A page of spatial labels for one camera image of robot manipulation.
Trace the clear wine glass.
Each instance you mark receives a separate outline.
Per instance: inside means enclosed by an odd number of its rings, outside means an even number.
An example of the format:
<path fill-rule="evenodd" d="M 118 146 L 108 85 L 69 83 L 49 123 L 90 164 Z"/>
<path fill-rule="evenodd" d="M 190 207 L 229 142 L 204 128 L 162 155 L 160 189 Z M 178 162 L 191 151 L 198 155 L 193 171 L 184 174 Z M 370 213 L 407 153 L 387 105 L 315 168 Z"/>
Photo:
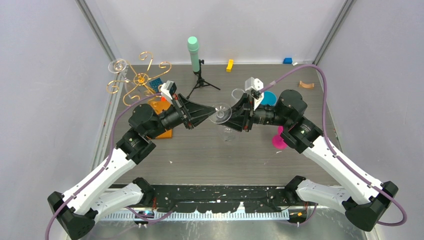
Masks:
<path fill-rule="evenodd" d="M 238 140 L 237 132 L 226 126 L 232 116 L 232 108 L 224 102 L 216 103 L 212 106 L 215 112 L 209 117 L 209 120 L 217 127 L 217 132 L 220 140 L 226 145 L 234 145 Z"/>
<path fill-rule="evenodd" d="M 245 91 L 240 88 L 236 88 L 231 92 L 231 104 L 235 105 L 245 94 Z"/>
<path fill-rule="evenodd" d="M 128 70 L 131 70 L 137 76 L 137 72 L 129 61 L 122 58 L 112 60 L 108 65 L 108 70 L 116 75 L 116 79 L 110 81 L 106 86 L 106 91 L 109 94 L 116 94 L 121 89 L 124 89 L 128 94 L 137 89 L 138 84 L 134 80 L 129 80 L 126 75 Z"/>

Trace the blue wine glass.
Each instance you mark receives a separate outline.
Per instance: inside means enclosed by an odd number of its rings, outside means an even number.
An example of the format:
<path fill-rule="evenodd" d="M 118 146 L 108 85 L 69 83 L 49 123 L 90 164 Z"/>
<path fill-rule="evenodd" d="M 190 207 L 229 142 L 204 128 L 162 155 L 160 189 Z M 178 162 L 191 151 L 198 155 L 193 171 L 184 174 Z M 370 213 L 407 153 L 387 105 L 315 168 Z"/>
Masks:
<path fill-rule="evenodd" d="M 277 96 L 271 92 L 271 91 L 265 91 L 263 93 L 263 99 L 261 101 L 261 105 L 269 105 L 269 106 L 275 106 L 277 103 Z"/>

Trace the pink wine glass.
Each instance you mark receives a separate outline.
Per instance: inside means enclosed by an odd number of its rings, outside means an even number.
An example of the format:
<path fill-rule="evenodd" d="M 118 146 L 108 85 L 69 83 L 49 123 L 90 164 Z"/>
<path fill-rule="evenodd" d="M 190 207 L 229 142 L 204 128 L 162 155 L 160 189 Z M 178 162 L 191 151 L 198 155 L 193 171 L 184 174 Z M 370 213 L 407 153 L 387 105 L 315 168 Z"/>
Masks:
<path fill-rule="evenodd" d="M 277 134 L 272 138 L 271 142 L 276 149 L 284 150 L 288 147 L 285 143 L 284 139 L 281 137 L 281 133 L 283 132 L 283 126 L 279 126 L 277 129 Z"/>

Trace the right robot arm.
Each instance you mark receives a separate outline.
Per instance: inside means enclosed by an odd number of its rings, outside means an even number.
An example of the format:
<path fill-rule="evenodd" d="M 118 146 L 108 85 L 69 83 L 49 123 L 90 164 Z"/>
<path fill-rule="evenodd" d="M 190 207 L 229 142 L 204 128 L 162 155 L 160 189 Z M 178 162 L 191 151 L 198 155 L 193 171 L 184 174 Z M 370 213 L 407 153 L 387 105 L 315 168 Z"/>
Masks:
<path fill-rule="evenodd" d="M 335 188 L 296 176 L 285 187 L 287 202 L 314 202 L 332 208 L 357 228 L 371 231 L 389 208 L 398 186 L 372 177 L 326 140 L 323 131 L 304 116 L 307 104 L 296 90 L 284 90 L 274 106 L 254 103 L 255 99 L 244 93 L 231 108 L 218 110 L 218 124 L 238 132 L 248 132 L 254 124 L 282 127 L 280 137 L 288 147 L 317 163 L 340 184 Z"/>

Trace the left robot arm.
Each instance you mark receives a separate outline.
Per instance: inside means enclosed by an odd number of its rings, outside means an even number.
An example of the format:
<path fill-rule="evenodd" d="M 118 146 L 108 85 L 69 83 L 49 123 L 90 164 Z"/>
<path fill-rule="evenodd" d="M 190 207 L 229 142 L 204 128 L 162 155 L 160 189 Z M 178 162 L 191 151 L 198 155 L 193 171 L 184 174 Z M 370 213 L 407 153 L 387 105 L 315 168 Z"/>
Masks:
<path fill-rule="evenodd" d="M 154 150 L 153 139 L 157 136 L 179 125 L 193 129 L 216 111 L 212 106 L 192 102 L 180 94 L 166 98 L 171 105 L 160 114 L 147 104 L 146 98 L 128 106 L 130 129 L 117 143 L 110 144 L 103 162 L 67 191 L 55 191 L 48 196 L 52 217 L 44 232 L 45 239 L 49 238 L 54 222 L 58 222 L 71 239 L 79 240 L 105 216 L 135 204 L 148 207 L 153 202 L 153 189 L 143 178 L 137 178 L 122 190 L 111 193 L 106 190 Z"/>

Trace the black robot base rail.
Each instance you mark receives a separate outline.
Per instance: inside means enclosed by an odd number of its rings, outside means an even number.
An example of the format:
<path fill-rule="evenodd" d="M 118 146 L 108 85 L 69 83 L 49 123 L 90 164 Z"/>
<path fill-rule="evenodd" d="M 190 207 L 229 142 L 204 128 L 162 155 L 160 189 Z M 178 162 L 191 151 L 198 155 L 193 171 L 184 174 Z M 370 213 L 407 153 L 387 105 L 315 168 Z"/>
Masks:
<path fill-rule="evenodd" d="M 283 186 L 149 185 L 142 179 L 102 193 L 89 205 L 95 222 L 129 208 L 136 223 L 183 220 L 281 220 L 304 225 L 316 213 L 313 202 L 295 199 Z"/>

